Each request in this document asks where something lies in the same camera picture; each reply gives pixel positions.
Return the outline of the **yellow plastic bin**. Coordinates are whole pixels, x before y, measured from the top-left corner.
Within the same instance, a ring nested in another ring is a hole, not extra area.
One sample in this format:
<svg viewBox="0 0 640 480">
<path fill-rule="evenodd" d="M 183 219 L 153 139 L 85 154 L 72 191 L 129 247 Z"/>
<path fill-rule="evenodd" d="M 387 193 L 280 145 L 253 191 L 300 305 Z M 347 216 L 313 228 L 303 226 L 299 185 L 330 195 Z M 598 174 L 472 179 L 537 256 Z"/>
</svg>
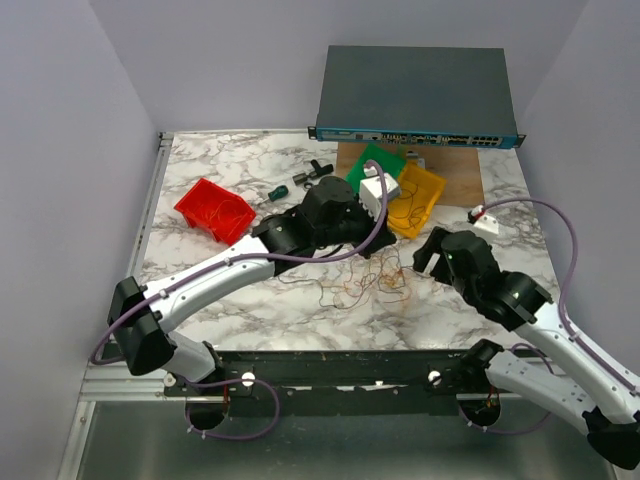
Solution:
<svg viewBox="0 0 640 480">
<path fill-rule="evenodd" d="M 397 181 L 401 194 L 388 206 L 388 226 L 396 234 L 415 239 L 429 220 L 446 180 L 415 163 L 408 163 Z"/>
</svg>

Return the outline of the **green plastic bin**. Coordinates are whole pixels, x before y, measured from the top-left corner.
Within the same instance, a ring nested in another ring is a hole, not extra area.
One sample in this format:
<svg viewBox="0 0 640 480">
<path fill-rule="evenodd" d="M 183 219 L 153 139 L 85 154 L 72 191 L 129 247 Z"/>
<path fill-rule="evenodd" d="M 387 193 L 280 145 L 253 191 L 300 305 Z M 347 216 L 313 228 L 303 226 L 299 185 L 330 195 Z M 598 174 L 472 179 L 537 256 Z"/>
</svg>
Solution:
<svg viewBox="0 0 640 480">
<path fill-rule="evenodd" d="M 357 147 L 356 150 L 349 146 L 339 147 L 338 163 L 348 167 L 344 178 L 355 192 L 359 191 L 363 180 L 377 174 L 372 162 L 378 164 L 393 179 L 398 179 L 406 166 L 404 158 L 374 144 L 364 148 Z"/>
</svg>

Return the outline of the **wooden board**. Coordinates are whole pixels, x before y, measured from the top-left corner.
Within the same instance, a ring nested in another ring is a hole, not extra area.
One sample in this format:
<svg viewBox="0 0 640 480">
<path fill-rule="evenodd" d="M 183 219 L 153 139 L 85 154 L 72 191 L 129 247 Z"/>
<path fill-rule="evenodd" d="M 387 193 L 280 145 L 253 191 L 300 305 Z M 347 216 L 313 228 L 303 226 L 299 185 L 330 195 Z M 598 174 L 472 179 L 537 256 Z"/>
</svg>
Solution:
<svg viewBox="0 0 640 480">
<path fill-rule="evenodd" d="M 478 152 L 474 148 L 381 145 L 395 155 L 423 158 L 425 169 L 447 183 L 439 205 L 474 207 L 485 202 Z"/>
</svg>

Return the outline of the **aluminium frame rail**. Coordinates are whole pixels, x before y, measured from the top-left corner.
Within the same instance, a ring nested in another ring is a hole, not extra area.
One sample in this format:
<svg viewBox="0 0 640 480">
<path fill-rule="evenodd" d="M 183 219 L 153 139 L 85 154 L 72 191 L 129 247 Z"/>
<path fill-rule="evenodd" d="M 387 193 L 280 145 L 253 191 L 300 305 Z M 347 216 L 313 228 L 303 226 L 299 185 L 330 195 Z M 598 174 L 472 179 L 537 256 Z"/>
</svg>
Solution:
<svg viewBox="0 0 640 480">
<path fill-rule="evenodd" d="M 132 376 L 122 364 L 91 366 L 81 392 L 89 395 L 215 396 L 214 382 L 232 380 L 229 395 L 248 396 L 256 379 L 293 391 L 395 390 L 421 387 L 429 394 L 489 391 L 483 370 L 461 365 L 460 351 L 226 351 L 214 373 L 194 386 L 162 370 Z"/>
</svg>

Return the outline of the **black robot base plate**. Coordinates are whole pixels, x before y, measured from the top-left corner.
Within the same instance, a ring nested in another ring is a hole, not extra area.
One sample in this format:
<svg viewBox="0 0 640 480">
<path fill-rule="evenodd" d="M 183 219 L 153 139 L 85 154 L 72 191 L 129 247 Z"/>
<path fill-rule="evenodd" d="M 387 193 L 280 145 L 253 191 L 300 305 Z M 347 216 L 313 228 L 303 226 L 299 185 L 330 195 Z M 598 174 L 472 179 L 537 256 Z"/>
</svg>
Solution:
<svg viewBox="0 0 640 480">
<path fill-rule="evenodd" d="M 222 351 L 222 366 L 202 386 L 178 379 L 169 398 L 232 417 L 273 412 L 277 392 L 283 416 L 357 416 L 427 413 L 455 415 L 462 399 L 484 400 L 485 370 L 465 350 Z"/>
</svg>

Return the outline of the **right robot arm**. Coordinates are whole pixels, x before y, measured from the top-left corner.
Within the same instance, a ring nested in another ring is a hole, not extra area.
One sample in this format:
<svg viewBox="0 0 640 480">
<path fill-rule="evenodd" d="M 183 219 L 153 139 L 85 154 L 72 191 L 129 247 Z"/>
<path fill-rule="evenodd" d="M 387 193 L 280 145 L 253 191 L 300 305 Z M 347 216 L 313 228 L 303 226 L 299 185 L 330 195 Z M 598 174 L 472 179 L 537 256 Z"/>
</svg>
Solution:
<svg viewBox="0 0 640 480">
<path fill-rule="evenodd" d="M 413 255 L 424 272 L 438 258 L 431 277 L 453 287 L 486 319 L 541 350 L 562 371 L 556 376 L 529 367 L 490 341 L 478 342 L 460 379 L 469 390 L 489 385 L 537 404 L 585 435 L 605 460 L 626 470 L 639 465 L 639 377 L 604 351 L 575 324 L 532 277 L 499 267 L 491 246 L 471 231 L 433 229 Z"/>
</svg>

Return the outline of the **green handled screwdriver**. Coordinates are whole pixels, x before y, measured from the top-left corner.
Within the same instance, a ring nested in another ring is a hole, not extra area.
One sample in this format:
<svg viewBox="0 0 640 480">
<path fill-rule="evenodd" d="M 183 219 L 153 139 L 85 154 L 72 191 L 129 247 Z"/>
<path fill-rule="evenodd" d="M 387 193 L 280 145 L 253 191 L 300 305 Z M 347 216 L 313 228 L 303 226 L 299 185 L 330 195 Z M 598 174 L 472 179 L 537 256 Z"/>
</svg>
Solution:
<svg viewBox="0 0 640 480">
<path fill-rule="evenodd" d="M 281 200 L 289 195 L 289 189 L 286 185 L 278 185 L 267 193 L 266 197 L 261 201 L 263 203 L 272 203 Z"/>
</svg>

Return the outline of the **blue network switch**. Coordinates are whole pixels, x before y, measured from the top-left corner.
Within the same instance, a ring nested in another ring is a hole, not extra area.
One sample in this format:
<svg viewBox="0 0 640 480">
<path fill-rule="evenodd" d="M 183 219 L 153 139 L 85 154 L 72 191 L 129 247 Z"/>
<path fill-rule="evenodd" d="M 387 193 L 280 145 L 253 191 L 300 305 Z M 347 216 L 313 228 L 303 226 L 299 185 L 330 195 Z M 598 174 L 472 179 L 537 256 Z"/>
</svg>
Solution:
<svg viewBox="0 0 640 480">
<path fill-rule="evenodd" d="M 501 48 L 332 45 L 319 142 L 512 149 L 522 145 Z"/>
</svg>

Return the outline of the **red plastic bin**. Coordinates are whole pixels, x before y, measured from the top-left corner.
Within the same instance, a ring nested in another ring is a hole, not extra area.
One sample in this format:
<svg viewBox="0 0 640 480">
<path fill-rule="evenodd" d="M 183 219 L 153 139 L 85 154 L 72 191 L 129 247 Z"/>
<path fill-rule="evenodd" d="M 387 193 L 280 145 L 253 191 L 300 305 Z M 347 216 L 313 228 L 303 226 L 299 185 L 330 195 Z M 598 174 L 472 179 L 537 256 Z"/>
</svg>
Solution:
<svg viewBox="0 0 640 480">
<path fill-rule="evenodd" d="M 200 178 L 174 209 L 190 228 L 228 246 L 235 244 L 256 218 L 255 210 L 242 197 L 206 178 Z"/>
</svg>

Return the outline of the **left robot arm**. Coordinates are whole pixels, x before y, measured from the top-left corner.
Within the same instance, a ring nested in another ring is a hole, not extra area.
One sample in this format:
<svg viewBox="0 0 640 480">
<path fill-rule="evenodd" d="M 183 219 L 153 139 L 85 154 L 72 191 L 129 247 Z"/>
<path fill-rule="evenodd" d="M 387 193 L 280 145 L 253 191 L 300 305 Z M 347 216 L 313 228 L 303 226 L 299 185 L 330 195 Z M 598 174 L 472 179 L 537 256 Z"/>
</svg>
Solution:
<svg viewBox="0 0 640 480">
<path fill-rule="evenodd" d="M 317 251 L 351 245 L 364 258 L 395 243 L 386 224 L 388 204 L 400 187 L 389 175 L 370 176 L 353 190 L 329 176 L 307 191 L 302 202 L 265 217 L 253 231 L 222 253 L 161 280 L 140 285 L 134 277 L 114 291 L 108 333 L 129 372 L 163 369 L 185 378 L 201 395 L 222 380 L 213 348 L 178 333 L 189 317 L 223 297 L 275 278 L 304 263 L 329 262 Z"/>
</svg>

